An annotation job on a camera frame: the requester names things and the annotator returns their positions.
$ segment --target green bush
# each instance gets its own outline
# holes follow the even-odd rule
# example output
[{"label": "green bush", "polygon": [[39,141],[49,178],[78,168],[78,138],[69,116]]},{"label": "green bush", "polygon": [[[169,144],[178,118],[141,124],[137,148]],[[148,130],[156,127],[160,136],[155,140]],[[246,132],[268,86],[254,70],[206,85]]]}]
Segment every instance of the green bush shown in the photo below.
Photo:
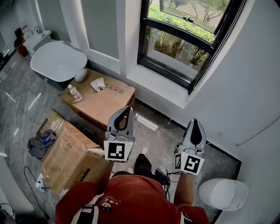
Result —
[{"label": "green bush", "polygon": [[172,16],[166,13],[163,13],[159,9],[159,4],[152,3],[149,9],[149,17],[152,19],[156,19],[162,22],[169,23],[171,25],[177,26],[183,30],[186,30],[203,40],[208,41],[209,43],[213,43],[215,40],[215,35],[210,33],[209,31],[196,26],[190,22],[186,22],[183,19],[180,19],[176,16]]}]

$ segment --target marble floor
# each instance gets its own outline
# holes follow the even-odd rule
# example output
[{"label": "marble floor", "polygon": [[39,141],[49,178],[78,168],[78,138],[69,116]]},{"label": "marble floor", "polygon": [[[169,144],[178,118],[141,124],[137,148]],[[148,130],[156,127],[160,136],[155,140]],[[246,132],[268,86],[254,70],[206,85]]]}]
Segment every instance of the marble floor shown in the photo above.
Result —
[{"label": "marble floor", "polygon": [[[28,153],[27,142],[35,133],[47,112],[54,108],[101,146],[103,145],[104,132],[77,116],[72,109],[64,104],[58,97],[60,92],[45,83],[31,70],[30,59],[29,56],[21,57],[15,53],[4,69],[0,71],[0,152],[7,154],[6,162],[14,179],[36,208],[37,203],[27,184],[23,168],[27,165],[35,177],[39,174],[39,161]],[[113,171],[133,167],[143,146],[150,149],[148,158],[151,161],[152,170],[155,171],[156,168],[160,168],[165,171],[174,165],[173,152],[175,145],[182,140],[184,130],[140,103],[135,105],[135,114],[152,122],[154,128],[151,129],[139,122],[137,118],[134,119],[133,135],[136,138],[134,149],[128,163],[116,163]],[[202,182],[208,179],[233,178],[238,163],[209,145],[206,147],[204,158],[205,162],[200,174],[194,179],[194,206],[203,207],[211,221],[217,210],[200,201],[197,189]],[[174,182],[178,178],[178,175],[171,176],[171,180]],[[48,195],[52,201],[50,203],[49,199],[35,188],[35,182],[29,173],[28,180],[37,197],[46,204],[53,204],[47,206],[39,201],[41,207],[51,217],[49,223],[53,223],[57,200]],[[169,190],[170,201],[174,199],[175,188],[176,183],[172,183]],[[43,216],[38,208],[35,210],[35,214]]]}]

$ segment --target cardboard box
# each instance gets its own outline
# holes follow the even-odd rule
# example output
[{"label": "cardboard box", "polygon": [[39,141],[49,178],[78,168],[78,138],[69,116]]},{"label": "cardboard box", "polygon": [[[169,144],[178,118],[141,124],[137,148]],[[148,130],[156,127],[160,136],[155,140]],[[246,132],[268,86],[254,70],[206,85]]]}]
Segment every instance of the cardboard box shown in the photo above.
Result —
[{"label": "cardboard box", "polygon": [[57,139],[41,160],[40,172],[56,195],[79,181],[107,185],[112,165],[96,143],[53,110],[38,132],[47,129],[56,131]]},{"label": "cardboard box", "polygon": [[[125,106],[134,106],[135,88],[93,70],[87,71],[87,77],[81,83],[74,80],[71,82],[83,96],[82,102],[76,102],[68,88],[59,97],[79,116],[106,131],[108,121],[114,113]],[[106,88],[97,93],[91,82],[101,77],[104,78]]]}]

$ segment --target white shoe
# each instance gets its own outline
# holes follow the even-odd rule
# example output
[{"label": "white shoe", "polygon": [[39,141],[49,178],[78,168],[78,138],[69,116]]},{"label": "white shoe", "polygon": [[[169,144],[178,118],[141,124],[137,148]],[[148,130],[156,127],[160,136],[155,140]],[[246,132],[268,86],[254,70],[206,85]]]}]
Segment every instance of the white shoe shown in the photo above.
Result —
[{"label": "white shoe", "polygon": [[134,169],[133,168],[128,168],[126,170],[126,172],[130,173],[130,174],[134,174]]},{"label": "white shoe", "polygon": [[139,154],[144,154],[146,157],[148,157],[148,155],[149,155],[149,149],[148,149],[148,147],[147,147],[147,146],[144,146],[144,147],[141,149],[141,151],[140,151]]}]

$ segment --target red t-shirt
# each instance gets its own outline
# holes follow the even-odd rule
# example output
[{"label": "red t-shirt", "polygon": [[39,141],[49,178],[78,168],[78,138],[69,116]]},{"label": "red t-shirt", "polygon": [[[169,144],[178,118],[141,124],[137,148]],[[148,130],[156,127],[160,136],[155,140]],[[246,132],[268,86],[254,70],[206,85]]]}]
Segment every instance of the red t-shirt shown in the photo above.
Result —
[{"label": "red t-shirt", "polygon": [[[97,195],[96,185],[76,183],[56,206],[56,224],[70,224],[79,209]],[[201,207],[179,210],[165,199],[159,182],[138,175],[119,175],[109,180],[104,196],[96,203],[98,224],[179,224],[181,212],[194,224],[208,224]]]}]

